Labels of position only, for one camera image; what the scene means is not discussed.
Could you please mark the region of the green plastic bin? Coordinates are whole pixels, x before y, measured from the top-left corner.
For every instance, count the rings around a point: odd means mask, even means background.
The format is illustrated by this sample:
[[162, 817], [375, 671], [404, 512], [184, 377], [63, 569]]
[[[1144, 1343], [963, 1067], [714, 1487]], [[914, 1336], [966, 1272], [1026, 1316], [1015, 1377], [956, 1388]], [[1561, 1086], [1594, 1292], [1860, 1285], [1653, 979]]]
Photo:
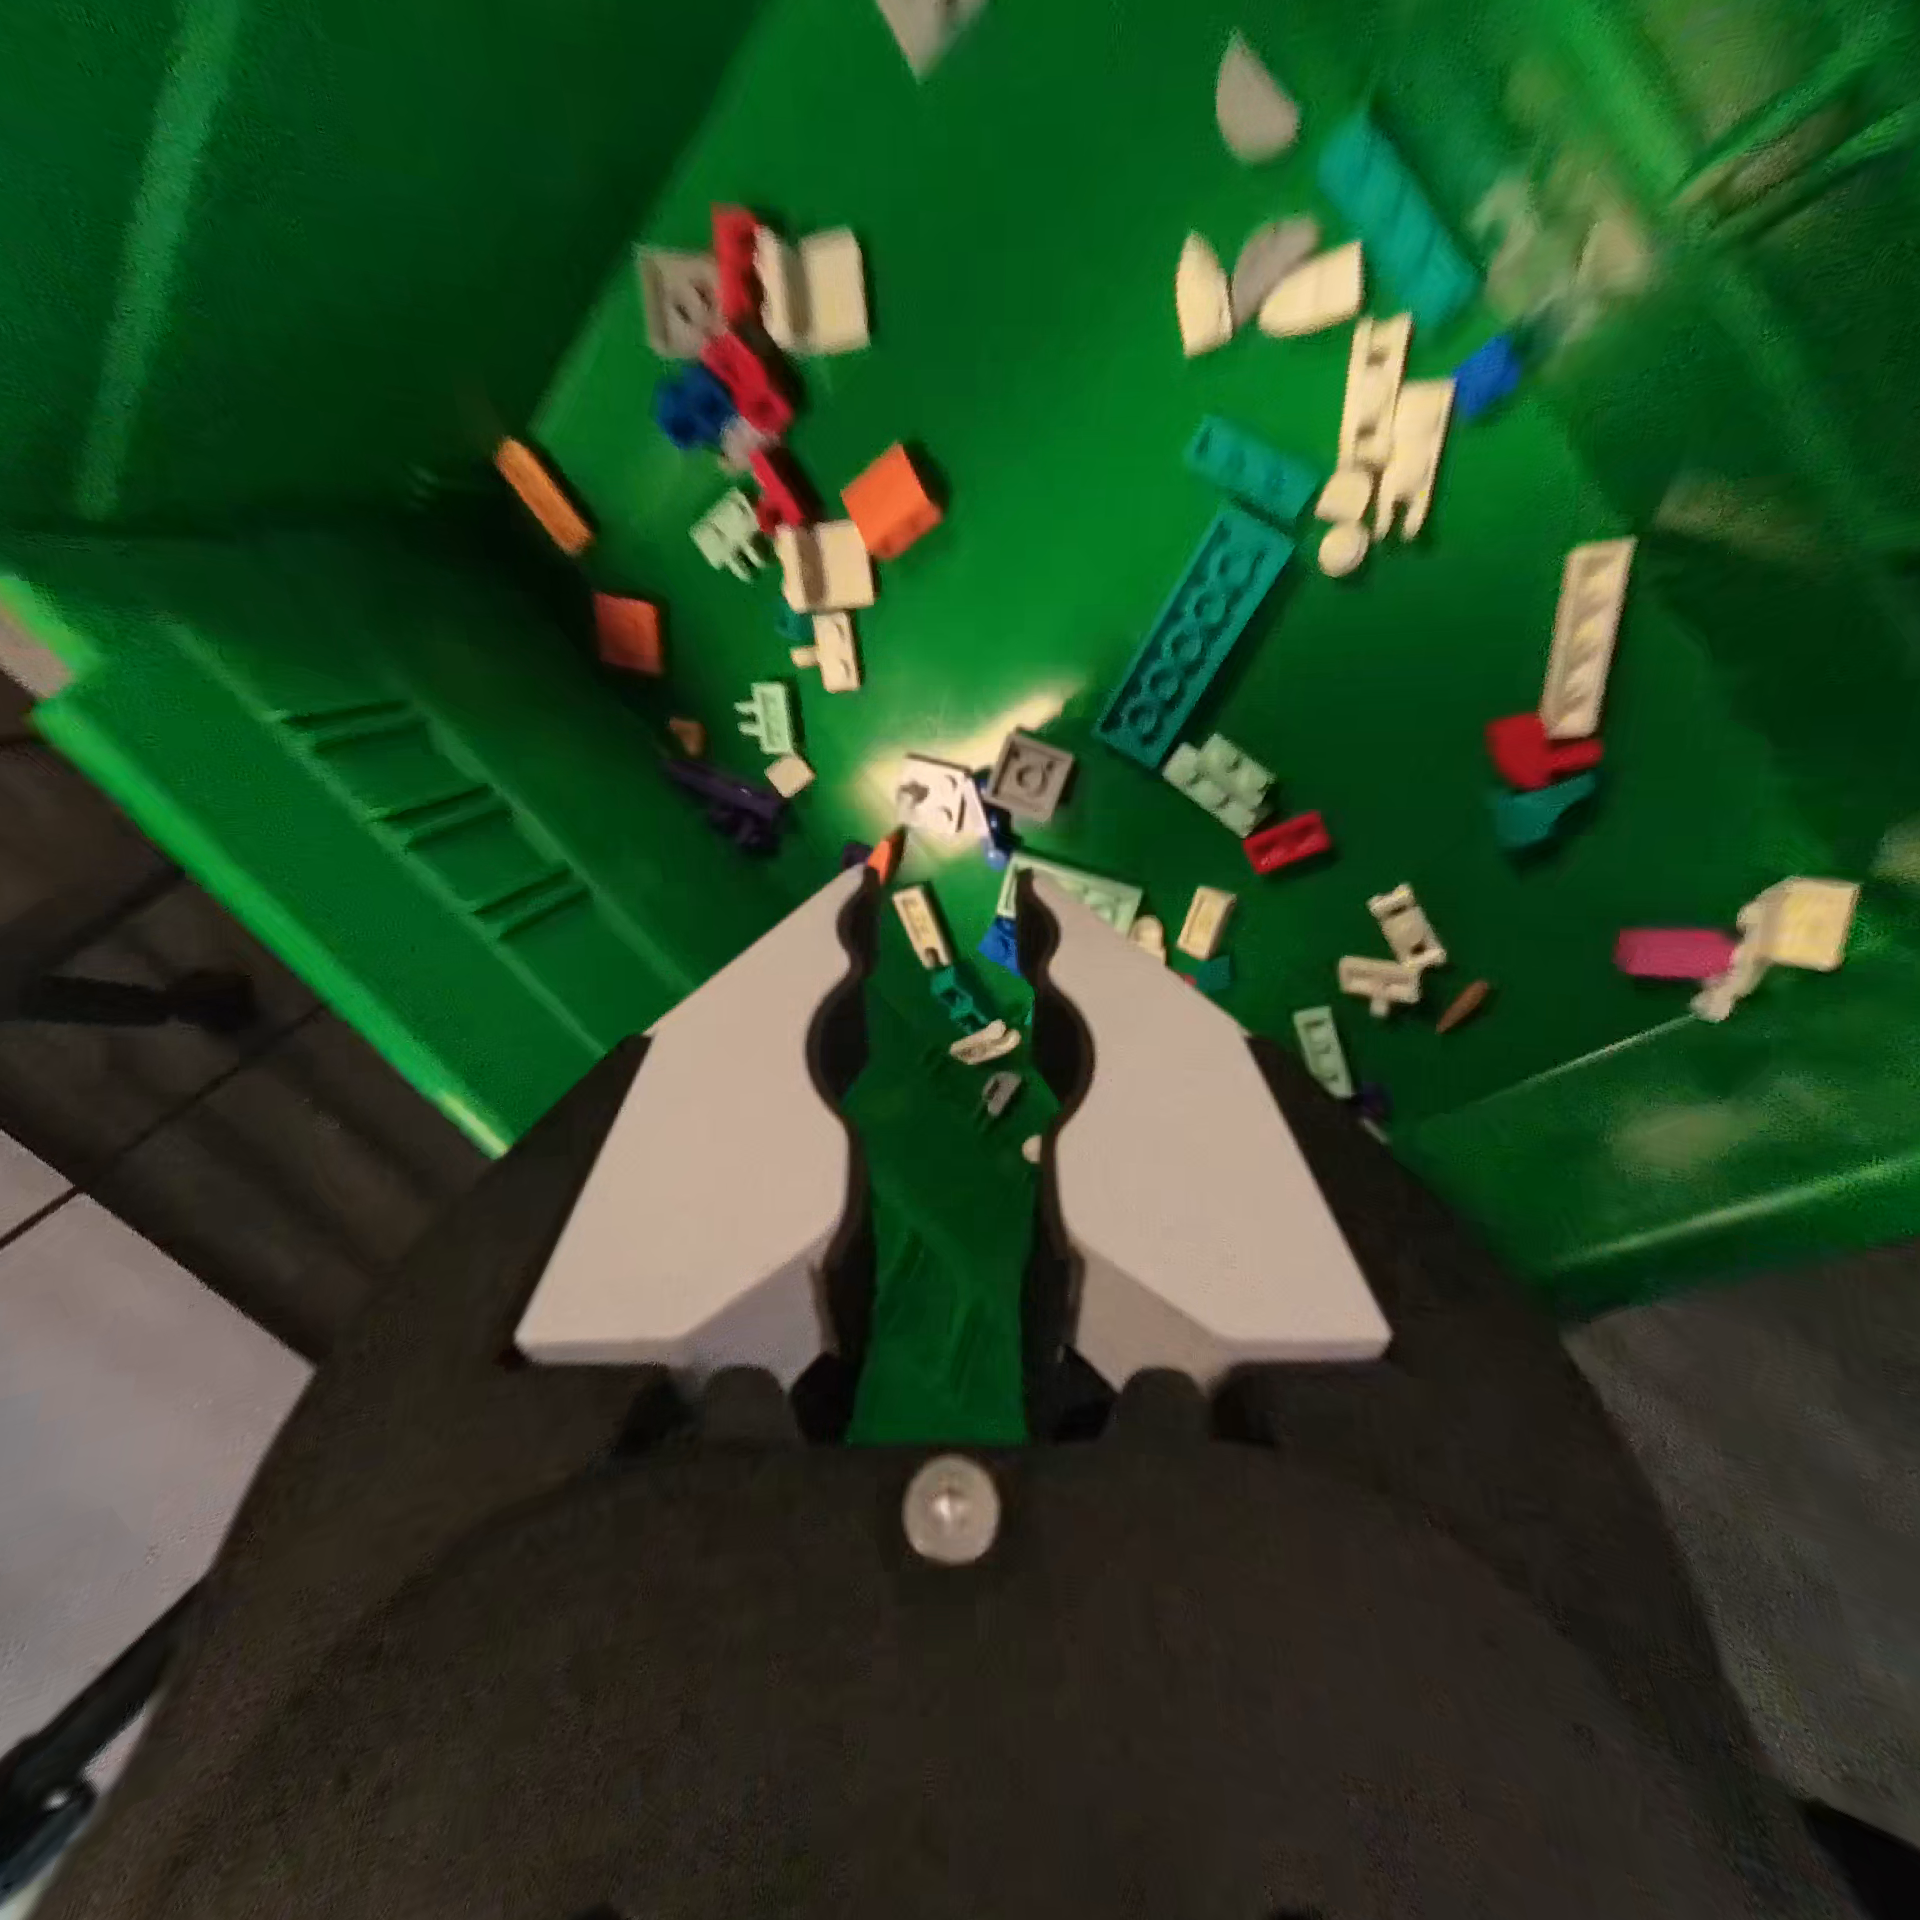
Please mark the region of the green plastic bin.
[[[784, 676], [690, 545], [637, 250], [853, 226], [796, 361], [832, 505], [914, 443], [861, 691], [735, 854], [674, 782]], [[1176, 250], [1365, 237], [1402, 377], [1519, 344], [1432, 512], [1288, 558], [1180, 740], [1327, 824], [1240, 842], [1101, 741], [1232, 493], [1327, 469], [1347, 324], [1180, 353]], [[1048, 842], [1240, 886], [1272, 1033], [1409, 886], [1489, 1017], [1341, 1017], [1388, 1138], [1561, 1301], [1915, 1241], [1915, 9], [8, 9], [8, 638], [34, 727], [510, 1145], [875, 832], [914, 748], [1080, 755]]]

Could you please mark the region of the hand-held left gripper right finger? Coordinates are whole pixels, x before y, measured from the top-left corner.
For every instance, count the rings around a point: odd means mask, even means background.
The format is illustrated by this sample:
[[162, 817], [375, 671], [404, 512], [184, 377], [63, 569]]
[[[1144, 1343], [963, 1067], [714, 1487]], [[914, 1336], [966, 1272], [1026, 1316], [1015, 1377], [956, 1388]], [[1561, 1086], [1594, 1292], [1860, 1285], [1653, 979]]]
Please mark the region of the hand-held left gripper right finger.
[[1060, 877], [1015, 886], [1015, 936], [1029, 1058], [1060, 1093], [1036, 1204], [1064, 1351], [1112, 1388], [1375, 1362], [1388, 1319], [1249, 1033]]

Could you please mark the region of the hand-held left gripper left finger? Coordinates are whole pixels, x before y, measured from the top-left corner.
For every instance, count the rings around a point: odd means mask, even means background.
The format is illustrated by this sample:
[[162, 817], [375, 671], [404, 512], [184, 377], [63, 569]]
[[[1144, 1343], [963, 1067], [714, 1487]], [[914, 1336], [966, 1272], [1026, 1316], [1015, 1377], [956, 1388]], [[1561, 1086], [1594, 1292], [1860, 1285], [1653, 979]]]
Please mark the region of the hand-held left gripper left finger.
[[512, 1319], [550, 1370], [766, 1370], [796, 1388], [853, 1351], [832, 1266], [870, 1176], [849, 1132], [875, 869], [831, 877], [645, 1033]]

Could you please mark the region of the pile of lego pieces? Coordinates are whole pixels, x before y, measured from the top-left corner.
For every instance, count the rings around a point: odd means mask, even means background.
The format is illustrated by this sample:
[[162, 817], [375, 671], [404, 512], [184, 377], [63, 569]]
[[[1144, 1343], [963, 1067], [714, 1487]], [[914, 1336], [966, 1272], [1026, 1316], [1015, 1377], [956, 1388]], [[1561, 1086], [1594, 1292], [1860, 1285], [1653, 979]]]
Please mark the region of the pile of lego pieces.
[[914, 80], [875, 9], [529, 9], [497, 108], [537, 237], [849, 224], [875, 353], [812, 369], [831, 500], [907, 443], [870, 698], [812, 806], [1043, 716], [1064, 865], [1232, 869], [1223, 1000], [1288, 1026], [1365, 890], [1456, 943], [1365, 1073], [1446, 1154], [1843, 1164], [1915, 1118], [1903, 629], [1848, 418], [1915, 9], [1249, 9], [1310, 153], [1206, 134], [1240, 9], [986, 9]]

